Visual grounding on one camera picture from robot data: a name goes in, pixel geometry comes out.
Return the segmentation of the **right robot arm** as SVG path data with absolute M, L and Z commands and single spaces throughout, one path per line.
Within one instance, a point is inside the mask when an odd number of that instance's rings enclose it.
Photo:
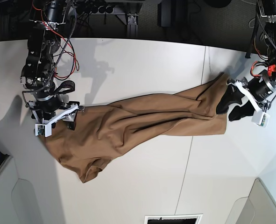
M 62 77 L 57 73 L 57 66 L 66 48 L 70 47 L 72 57 L 71 73 L 79 70 L 71 36 L 64 38 L 57 27 L 65 24 L 65 18 L 72 9 L 77 16 L 73 0 L 34 0 L 29 19 L 33 27 L 28 38 L 28 56 L 21 71 L 20 83 L 25 90 L 22 95 L 31 94 L 33 101 L 24 100 L 26 108 L 36 120 L 37 135 L 46 135 L 56 123 L 62 120 L 71 130 L 76 128 L 76 117 L 83 107 L 78 101 L 65 103 L 62 95 L 75 91 L 75 83 L 69 79 L 70 74 Z

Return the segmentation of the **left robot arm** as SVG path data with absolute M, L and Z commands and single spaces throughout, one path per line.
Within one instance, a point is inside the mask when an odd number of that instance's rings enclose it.
M 245 57 L 250 58 L 251 51 L 257 50 L 256 36 L 262 30 L 267 54 L 259 54 L 250 69 L 251 80 L 227 80 L 227 90 L 216 107 L 217 114 L 224 114 L 231 104 L 237 106 L 231 111 L 230 121 L 240 120 L 250 116 L 252 122 L 266 127 L 274 100 L 268 100 L 273 95 L 276 98 L 276 0 L 258 0 L 255 6 L 255 25 L 250 46 Z

